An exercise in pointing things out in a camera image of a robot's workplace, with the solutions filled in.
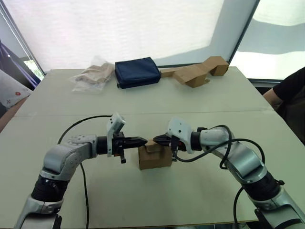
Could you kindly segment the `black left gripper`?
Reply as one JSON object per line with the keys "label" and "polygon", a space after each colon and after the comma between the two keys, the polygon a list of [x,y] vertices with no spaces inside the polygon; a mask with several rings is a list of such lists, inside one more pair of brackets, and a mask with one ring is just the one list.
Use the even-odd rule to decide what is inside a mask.
{"label": "black left gripper", "polygon": [[112,139],[112,155],[114,157],[119,156],[120,161],[122,164],[126,163],[126,158],[124,154],[124,141],[127,142],[125,148],[138,148],[144,146],[146,144],[146,139],[133,136],[133,137],[126,137],[124,136],[123,132],[119,132],[118,134],[113,134]]}

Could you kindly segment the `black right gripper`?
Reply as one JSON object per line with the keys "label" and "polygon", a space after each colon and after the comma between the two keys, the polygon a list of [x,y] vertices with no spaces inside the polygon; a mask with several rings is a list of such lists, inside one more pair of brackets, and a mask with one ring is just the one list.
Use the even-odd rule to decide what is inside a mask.
{"label": "black right gripper", "polygon": [[176,151],[183,151],[186,152],[185,144],[175,136],[171,138],[168,137],[166,134],[156,136],[153,141],[162,146],[170,146],[172,152]]}

